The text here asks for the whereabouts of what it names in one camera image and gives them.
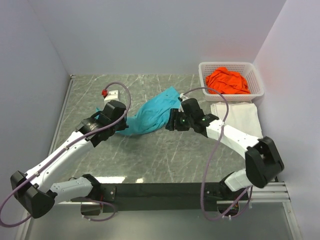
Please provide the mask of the turquoise t shirt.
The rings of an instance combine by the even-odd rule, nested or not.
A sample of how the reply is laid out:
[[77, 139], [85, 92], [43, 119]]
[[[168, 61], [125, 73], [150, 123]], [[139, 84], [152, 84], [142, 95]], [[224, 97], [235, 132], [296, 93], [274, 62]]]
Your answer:
[[128, 128], [118, 130], [117, 133], [137, 136], [159, 130], [168, 123], [171, 109], [180, 108], [181, 102], [178, 97], [180, 94], [173, 86], [167, 88], [144, 103], [134, 116], [127, 117]]

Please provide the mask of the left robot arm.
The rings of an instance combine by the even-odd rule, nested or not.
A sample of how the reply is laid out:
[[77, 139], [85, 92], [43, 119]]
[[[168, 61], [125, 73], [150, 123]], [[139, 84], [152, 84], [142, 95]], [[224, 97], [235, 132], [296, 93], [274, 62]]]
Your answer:
[[75, 198], [100, 200], [101, 183], [91, 174], [65, 182], [58, 178], [75, 160], [94, 149], [115, 132], [126, 129], [125, 104], [111, 100], [102, 111], [83, 119], [69, 138], [45, 160], [27, 172], [10, 177], [16, 200], [34, 218], [47, 214], [54, 205]]

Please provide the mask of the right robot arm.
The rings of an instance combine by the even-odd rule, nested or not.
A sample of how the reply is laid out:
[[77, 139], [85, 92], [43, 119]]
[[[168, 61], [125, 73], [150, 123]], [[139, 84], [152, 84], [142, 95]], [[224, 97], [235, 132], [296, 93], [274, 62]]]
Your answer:
[[189, 129], [217, 144], [223, 144], [238, 153], [245, 162], [245, 167], [225, 176], [216, 189], [201, 184], [201, 198], [216, 196], [230, 200], [237, 191], [252, 187], [256, 196], [262, 197], [268, 192], [283, 192], [284, 186], [274, 180], [285, 166], [275, 142], [270, 137], [256, 137], [244, 133], [228, 124], [218, 116], [205, 114], [195, 98], [184, 99], [179, 108], [169, 111], [169, 131], [188, 131]]

